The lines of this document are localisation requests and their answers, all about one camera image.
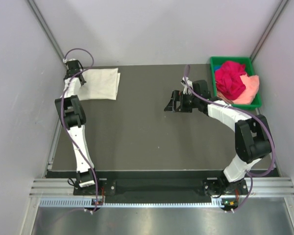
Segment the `white t shirt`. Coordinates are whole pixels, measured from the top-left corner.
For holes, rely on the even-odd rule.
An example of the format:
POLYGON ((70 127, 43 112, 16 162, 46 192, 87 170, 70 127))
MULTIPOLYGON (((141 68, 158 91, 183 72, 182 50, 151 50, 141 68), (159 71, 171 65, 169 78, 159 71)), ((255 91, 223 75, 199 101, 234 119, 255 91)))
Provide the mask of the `white t shirt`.
POLYGON ((78 98, 84 100, 116 100, 121 73, 118 68, 90 69, 83 73, 86 83, 78 91, 78 98))

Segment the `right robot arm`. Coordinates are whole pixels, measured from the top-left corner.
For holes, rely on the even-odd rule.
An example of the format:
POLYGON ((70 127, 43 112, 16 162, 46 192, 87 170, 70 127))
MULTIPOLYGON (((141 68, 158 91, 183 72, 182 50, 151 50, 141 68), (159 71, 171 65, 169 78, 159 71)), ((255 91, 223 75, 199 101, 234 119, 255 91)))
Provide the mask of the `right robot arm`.
POLYGON ((234 191, 251 168, 265 156, 272 154, 270 172, 275 162, 275 146, 267 119, 263 115, 252 115, 232 107, 218 97, 212 97, 205 80, 181 80, 183 91, 174 90, 164 108, 166 112, 191 113, 198 109, 214 118, 235 133, 236 155, 217 179, 221 194, 234 191))

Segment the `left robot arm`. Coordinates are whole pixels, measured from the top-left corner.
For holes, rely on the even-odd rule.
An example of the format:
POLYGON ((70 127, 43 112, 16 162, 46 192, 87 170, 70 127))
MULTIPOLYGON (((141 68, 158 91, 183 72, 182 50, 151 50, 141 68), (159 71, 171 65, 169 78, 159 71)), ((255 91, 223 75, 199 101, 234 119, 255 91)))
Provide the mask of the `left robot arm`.
POLYGON ((77 95, 86 83, 83 66, 76 59, 64 61, 67 70, 64 77, 64 90, 54 101, 61 124, 70 138, 76 160, 76 183, 90 194, 101 190, 101 182, 94 176, 95 167, 90 158, 85 137, 86 115, 77 95))

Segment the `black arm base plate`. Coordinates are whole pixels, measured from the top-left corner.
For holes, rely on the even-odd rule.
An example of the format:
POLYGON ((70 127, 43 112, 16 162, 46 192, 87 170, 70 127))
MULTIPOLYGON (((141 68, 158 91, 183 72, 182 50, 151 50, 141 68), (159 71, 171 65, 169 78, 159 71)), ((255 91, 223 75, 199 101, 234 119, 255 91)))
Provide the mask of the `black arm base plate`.
POLYGON ((126 192, 193 191, 199 195, 218 195, 228 190, 217 179, 106 179, 99 180, 98 187, 80 188, 75 185, 73 194, 84 196, 114 196, 126 192))

